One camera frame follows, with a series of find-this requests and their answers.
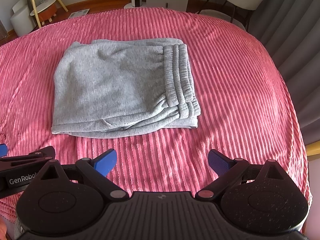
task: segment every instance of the logo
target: logo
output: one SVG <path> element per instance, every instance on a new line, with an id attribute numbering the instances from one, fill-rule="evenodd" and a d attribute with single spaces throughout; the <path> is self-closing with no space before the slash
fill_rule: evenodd
<path id="1" fill-rule="evenodd" d="M 161 194 L 161 195 L 159 195 L 158 196 L 158 198 L 160 198 L 160 199 L 164 199 L 164 198 L 166 198 L 167 196 L 166 195 L 163 195 L 163 194 Z"/>
<path id="2" fill-rule="evenodd" d="M 37 175 L 36 172 L 33 173 L 33 174 L 31 174 L 31 175 L 30 175 L 30 174 L 22 175 L 22 176 L 19 177 L 19 178 L 10 179 L 10 180 L 9 180 L 9 183 L 10 183 L 11 185 L 18 184 L 18 183 L 21 183 L 21 182 L 23 182 L 23 181 L 31 180 L 31 179 L 33 179 L 36 175 Z"/>

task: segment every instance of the wooden floor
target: wooden floor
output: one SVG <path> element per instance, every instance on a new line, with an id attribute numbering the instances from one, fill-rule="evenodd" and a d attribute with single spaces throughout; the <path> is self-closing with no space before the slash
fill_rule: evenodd
<path id="1" fill-rule="evenodd" d="M 84 9 L 90 9 L 88 14 L 93 13 L 100 13 L 105 11 L 110 11 L 114 9 L 121 9 L 123 8 L 127 3 L 129 3 L 130 0 L 87 0 L 71 5 L 67 5 L 68 12 L 66 12 L 62 7 L 58 8 L 57 16 L 52 18 L 52 22 L 49 23 L 49 21 L 46 21 L 44 25 L 57 23 L 63 20 L 66 20 L 69 18 L 70 14 L 73 12 L 77 12 Z M 197 12 L 203 5 L 203 1 L 199 0 L 189 0 L 188 6 L 187 6 L 187 12 L 195 13 Z M 220 10 L 221 5 L 216 3 L 208 3 L 204 9 L 214 9 L 214 10 Z M 222 10 L 222 12 L 231 15 L 232 8 L 229 6 L 225 6 Z M 240 15 L 236 14 L 235 19 L 237 19 L 240 22 L 243 22 L 244 19 Z M 2 39 L 0 41 L 0 46 L 13 41 L 17 38 L 17 35 L 14 31 L 9 32 L 9 36 Z"/>

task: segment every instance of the round stool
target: round stool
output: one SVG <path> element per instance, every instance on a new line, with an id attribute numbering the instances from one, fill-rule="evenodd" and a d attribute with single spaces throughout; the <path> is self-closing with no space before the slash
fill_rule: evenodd
<path id="1" fill-rule="evenodd" d="M 32 32 L 36 27 L 35 22 L 29 14 L 30 10 L 28 5 L 25 5 L 16 11 L 10 19 L 11 24 L 19 37 Z"/>
<path id="2" fill-rule="evenodd" d="M 36 11 L 38 13 L 39 21 L 42 25 L 44 25 L 44 21 L 49 20 L 52 22 L 52 17 L 56 16 L 57 7 L 54 4 L 56 0 L 47 0 L 44 3 L 41 3 L 36 7 Z M 31 16 L 35 15 L 35 11 L 33 10 L 30 13 Z"/>

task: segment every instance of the folded gray sweatpants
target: folded gray sweatpants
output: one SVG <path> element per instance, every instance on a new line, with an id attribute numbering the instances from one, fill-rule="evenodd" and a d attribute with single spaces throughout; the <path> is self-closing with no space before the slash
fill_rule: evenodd
<path id="1" fill-rule="evenodd" d="M 119 138 L 197 127 L 200 106 L 178 39 L 74 42 L 54 85 L 53 134 Z"/>

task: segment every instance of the yellow wooden frame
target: yellow wooden frame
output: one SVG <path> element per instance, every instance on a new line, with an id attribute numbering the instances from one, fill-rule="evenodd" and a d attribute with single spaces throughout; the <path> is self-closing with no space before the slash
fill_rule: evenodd
<path id="1" fill-rule="evenodd" d="M 307 156 L 320 154 L 320 141 L 306 145 Z"/>

